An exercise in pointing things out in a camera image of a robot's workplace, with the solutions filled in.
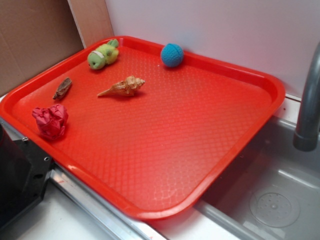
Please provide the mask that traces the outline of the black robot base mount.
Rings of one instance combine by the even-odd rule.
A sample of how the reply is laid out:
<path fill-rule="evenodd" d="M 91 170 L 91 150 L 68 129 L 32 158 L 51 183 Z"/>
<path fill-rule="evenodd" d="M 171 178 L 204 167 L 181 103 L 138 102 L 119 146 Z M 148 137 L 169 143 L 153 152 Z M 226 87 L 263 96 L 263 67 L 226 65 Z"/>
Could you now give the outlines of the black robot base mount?
<path fill-rule="evenodd" d="M 44 198 L 53 159 L 32 140 L 12 140 L 0 127 L 0 229 Z"/>

